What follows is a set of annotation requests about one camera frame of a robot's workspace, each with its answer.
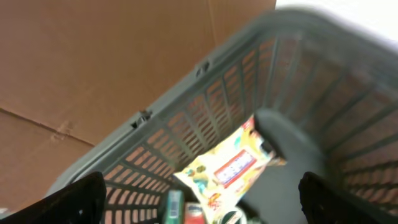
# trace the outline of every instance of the red item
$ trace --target red item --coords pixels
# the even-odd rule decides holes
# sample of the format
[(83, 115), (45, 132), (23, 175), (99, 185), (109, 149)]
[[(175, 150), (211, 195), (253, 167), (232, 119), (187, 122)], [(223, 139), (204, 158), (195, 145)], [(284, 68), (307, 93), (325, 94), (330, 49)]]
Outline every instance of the red item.
[(199, 203), (185, 204), (184, 224), (205, 224), (205, 214)]

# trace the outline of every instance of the yellow package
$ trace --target yellow package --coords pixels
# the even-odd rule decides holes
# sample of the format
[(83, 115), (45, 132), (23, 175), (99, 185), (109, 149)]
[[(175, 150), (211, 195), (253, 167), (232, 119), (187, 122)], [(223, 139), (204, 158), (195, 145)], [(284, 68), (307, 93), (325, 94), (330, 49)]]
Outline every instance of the yellow package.
[(231, 210), (272, 159), (251, 117), (216, 147), (174, 174), (198, 198), (208, 223)]

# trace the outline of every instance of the black object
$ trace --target black object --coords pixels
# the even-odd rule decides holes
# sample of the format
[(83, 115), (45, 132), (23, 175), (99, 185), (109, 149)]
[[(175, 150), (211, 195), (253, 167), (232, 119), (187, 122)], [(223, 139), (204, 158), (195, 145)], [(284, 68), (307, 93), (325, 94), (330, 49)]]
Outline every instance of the black object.
[(94, 172), (0, 222), (98, 224), (105, 196), (103, 176)]
[(332, 186), (313, 172), (304, 174), (298, 189), (308, 224), (398, 223), (397, 217)]

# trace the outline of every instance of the green item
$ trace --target green item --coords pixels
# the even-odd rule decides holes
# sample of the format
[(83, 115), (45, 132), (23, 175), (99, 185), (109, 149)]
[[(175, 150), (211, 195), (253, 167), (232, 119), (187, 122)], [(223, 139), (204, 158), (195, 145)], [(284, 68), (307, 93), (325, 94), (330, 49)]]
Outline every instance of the green item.
[(238, 207), (226, 212), (214, 224), (247, 224), (246, 214)]
[(184, 195), (181, 190), (171, 190), (167, 197), (166, 224), (182, 224)]

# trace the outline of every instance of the gray plastic basket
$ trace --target gray plastic basket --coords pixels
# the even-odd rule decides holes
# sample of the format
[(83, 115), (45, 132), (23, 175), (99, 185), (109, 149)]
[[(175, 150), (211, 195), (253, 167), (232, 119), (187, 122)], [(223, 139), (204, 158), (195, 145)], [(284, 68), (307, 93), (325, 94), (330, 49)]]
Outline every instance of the gray plastic basket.
[(259, 128), (289, 161), (268, 167), (243, 198), (262, 219), (305, 223), (297, 189), (305, 171), (398, 214), (397, 62), (395, 52), (312, 12), (264, 14), (72, 165), (49, 194), (99, 170), (104, 223), (160, 222), (173, 172), (261, 109)]

